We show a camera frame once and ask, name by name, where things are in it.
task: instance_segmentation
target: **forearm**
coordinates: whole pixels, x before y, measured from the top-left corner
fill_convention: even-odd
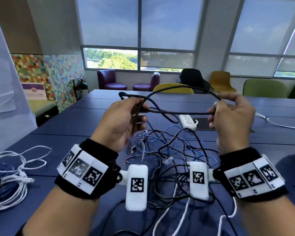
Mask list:
[[[248,203],[237,201],[251,236],[295,236],[295,206],[286,197]]]
[[[89,235],[99,199],[75,198],[55,186],[23,228],[24,236]]]

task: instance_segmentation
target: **purple armchair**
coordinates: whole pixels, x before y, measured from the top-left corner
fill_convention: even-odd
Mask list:
[[[152,76],[150,84],[135,84],[133,86],[134,91],[150,91],[152,92],[154,88],[159,85],[159,72],[155,72]]]
[[[99,89],[127,90],[125,84],[116,83],[116,72],[114,69],[97,71]]]

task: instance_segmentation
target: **wristband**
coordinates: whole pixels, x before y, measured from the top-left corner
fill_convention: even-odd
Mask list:
[[[231,196],[248,202],[262,202],[288,193],[284,179],[265,155],[245,148],[220,156],[220,167],[213,170]]]
[[[86,139],[74,145],[57,167],[55,184],[77,198],[99,198],[122,180],[117,157],[115,151]]]

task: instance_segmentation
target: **black chair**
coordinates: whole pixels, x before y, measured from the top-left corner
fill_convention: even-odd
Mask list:
[[[193,87],[204,88],[210,90],[210,83],[202,78],[201,72],[198,69],[183,69],[178,77],[178,83],[190,85]],[[202,90],[193,90],[194,93],[206,94]]]

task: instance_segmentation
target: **table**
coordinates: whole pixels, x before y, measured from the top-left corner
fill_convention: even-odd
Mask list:
[[[80,143],[85,138],[91,136],[105,110],[111,103],[120,99],[118,92],[119,91],[113,90],[92,91],[86,98],[79,100],[7,149],[22,152],[36,145],[44,145],[51,147],[52,152],[46,158],[47,165],[45,167],[27,171],[29,176],[35,178],[35,182],[30,187],[26,199],[18,206],[0,212],[0,235],[15,234],[18,228],[33,214],[53,187],[53,181],[57,175],[56,166],[71,149],[73,144]],[[148,92],[126,92],[141,95],[148,94]],[[206,111],[216,101],[213,96],[208,94],[158,93],[153,95],[152,99],[154,99],[162,109],[201,112]],[[258,113],[269,116],[271,121],[295,127],[295,99],[253,97],[248,99]],[[164,130],[173,125],[181,127],[180,123],[173,124],[160,114],[147,113],[147,116],[153,128],[157,130]],[[277,163],[277,167],[287,181],[288,189],[291,192],[289,197],[295,204],[295,129],[278,127],[258,117],[255,118],[253,129],[256,132],[250,135],[250,145],[255,147],[260,153],[266,154],[274,164]],[[168,132],[170,134],[175,134],[177,130],[177,127],[171,127],[168,129]],[[199,138],[204,141],[205,148],[217,149],[215,143],[217,134],[215,131],[196,131],[196,133]],[[197,146],[198,143],[194,139],[189,139],[189,144]],[[160,146],[161,143],[155,142],[151,144],[151,150],[157,150]],[[177,149],[182,149],[182,147],[183,145],[180,142],[177,142],[175,145]],[[45,151],[45,149],[35,149],[24,156],[29,160],[42,156]],[[177,164],[183,162],[183,156],[180,153],[171,153]],[[219,162],[216,153],[212,151],[207,151],[207,153],[210,157],[216,158],[217,163]],[[124,161],[126,157],[125,151],[122,150],[117,159],[117,163],[124,170],[127,169]],[[19,160],[16,158],[7,159],[5,162],[13,165],[19,164]],[[141,163],[141,159],[133,158],[130,159],[130,162],[138,164]],[[143,164],[149,167],[149,177],[151,177],[153,170],[157,167],[157,158],[146,156]],[[174,183],[163,182],[162,184],[161,193],[164,195],[171,195],[174,190]],[[219,184],[213,185],[213,188],[226,211],[230,213],[232,210],[232,199],[230,196]],[[92,226],[91,235],[99,234],[108,212],[119,201],[125,198],[125,194],[125,186],[117,185],[101,198],[98,214]],[[191,206],[189,207],[185,222],[178,235],[198,235],[199,232],[202,232],[204,235],[215,235],[217,233],[219,217],[222,214],[219,205],[214,203],[208,206],[199,202],[191,202],[190,204]],[[185,201],[175,203],[159,224],[156,235],[171,235],[180,221],[184,208]],[[141,232],[142,229],[151,222],[153,216],[154,211],[128,212],[124,205],[120,205],[108,220],[104,235],[111,235],[121,229]],[[246,234],[241,225],[240,213],[232,219],[232,222],[239,235]],[[233,235],[227,222],[223,223],[223,231],[228,235]]]

